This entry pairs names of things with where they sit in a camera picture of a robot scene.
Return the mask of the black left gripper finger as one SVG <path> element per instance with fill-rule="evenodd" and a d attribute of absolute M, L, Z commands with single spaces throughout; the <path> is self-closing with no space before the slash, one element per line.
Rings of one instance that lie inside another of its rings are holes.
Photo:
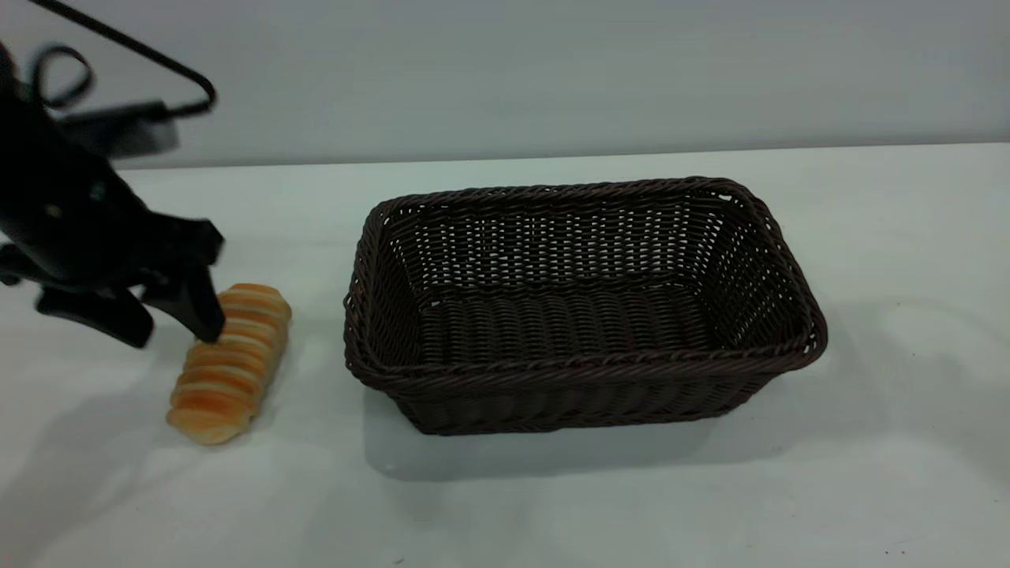
<path fill-rule="evenodd" d="M 154 334 L 152 314 L 127 290 L 103 295 L 43 287 L 36 301 L 36 311 L 102 332 L 134 349 L 145 348 Z"/>
<path fill-rule="evenodd" d="M 225 327 L 209 269 L 202 263 L 170 263 L 148 271 L 141 301 L 172 316 L 204 344 L 217 342 Z"/>

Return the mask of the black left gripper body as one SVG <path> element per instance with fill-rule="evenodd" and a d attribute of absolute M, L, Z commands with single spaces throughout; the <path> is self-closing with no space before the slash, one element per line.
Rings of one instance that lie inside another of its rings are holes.
<path fill-rule="evenodd" d="M 161 101 L 57 119 L 39 100 L 3 99 L 3 283 L 88 292 L 216 263 L 224 240 L 209 220 L 155 212 L 111 165 L 172 148 L 174 119 Z"/>

